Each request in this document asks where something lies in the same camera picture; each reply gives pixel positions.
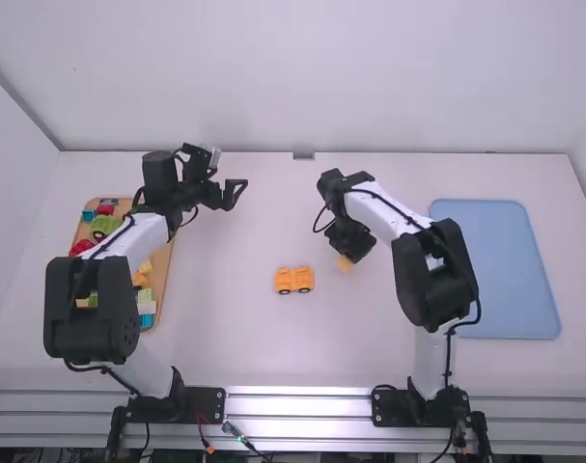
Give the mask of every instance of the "white wall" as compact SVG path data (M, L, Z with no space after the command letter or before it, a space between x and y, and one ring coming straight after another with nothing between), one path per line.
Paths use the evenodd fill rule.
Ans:
M566 151L586 190L586 0L0 0L0 70L68 150Z
M58 155L0 87L0 308Z

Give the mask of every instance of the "light blue mat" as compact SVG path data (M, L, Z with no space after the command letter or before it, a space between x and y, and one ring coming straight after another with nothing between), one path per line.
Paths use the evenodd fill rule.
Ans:
M483 316L463 338L555 340L561 320L526 209L515 201L437 200L434 220L460 225L479 284ZM470 316L476 313L471 305Z

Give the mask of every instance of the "yellow toy block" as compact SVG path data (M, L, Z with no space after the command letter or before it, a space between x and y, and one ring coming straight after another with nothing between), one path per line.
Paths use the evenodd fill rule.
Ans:
M153 266L151 265L151 261L149 259L147 259L144 262L142 262L140 264L140 267L138 267L138 271L140 273L142 273L143 275L147 275L152 270L153 270Z
M142 273L136 272L131 276L131 283L134 286L145 287L149 285L149 280Z
M342 270L344 273L349 273L350 270L352 270L352 266L354 265L354 263L352 263L350 260L348 260L345 256L342 255L338 257L335 263L338 266L338 268Z

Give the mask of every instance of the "wooden board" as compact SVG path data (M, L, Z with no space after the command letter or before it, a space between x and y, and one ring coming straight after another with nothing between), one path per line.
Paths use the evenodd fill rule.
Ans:
M93 198L88 201L83 208L85 209L96 209L99 205L99 201L102 198ZM119 205L115 207L114 217L123 217L131 209L131 198L118 198ZM93 236L91 235L91 224L82 221L82 215L80 215L80 221L76 233L73 237L71 246L75 245L81 239L88 239L95 243ZM149 287L153 289L155 297L155 318L151 328L142 330L142 333L149 333L157 326L157 322L161 316L161 308L163 306L164 293L166 289L166 280L168 278L168 265L170 264L170 255L173 250L173 241L161 246L150 256L151 265L153 270L149 273Z

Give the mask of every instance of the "white tabletop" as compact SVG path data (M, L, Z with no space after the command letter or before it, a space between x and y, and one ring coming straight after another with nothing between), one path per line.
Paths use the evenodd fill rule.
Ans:
M45 354L43 275L50 259L67 253L83 204L131 196L141 185L140 161L130 152L61 156L0 312L0 382L35 371L50 384L114 389ZM458 382L467 390L586 394L586 201L561 154L317 153L314 161L285 152L223 154L215 179L248 178L249 186L233 211L203 207L180 231L160 323L143 337L186 383L404 385L413 329L398 305L390 252L377 245L344 275L326 239L311 232L322 206L316 181L332 167L369 172L420 213L439 198L520 201L563 331L555 341L459 340ZM275 269L302 264L314 266L316 289L274 293Z

